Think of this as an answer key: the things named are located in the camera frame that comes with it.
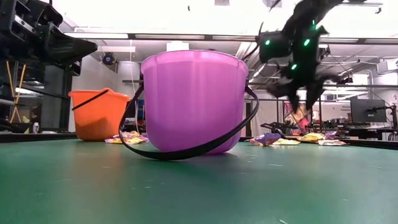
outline table surface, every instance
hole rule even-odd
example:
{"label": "table surface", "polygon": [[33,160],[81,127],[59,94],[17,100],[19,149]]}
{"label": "table surface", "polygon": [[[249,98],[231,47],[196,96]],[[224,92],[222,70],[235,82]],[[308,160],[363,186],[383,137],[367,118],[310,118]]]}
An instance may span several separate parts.
{"label": "table surface", "polygon": [[5,143],[0,223],[395,224],[397,172],[398,151],[354,146],[160,162],[102,142]]}

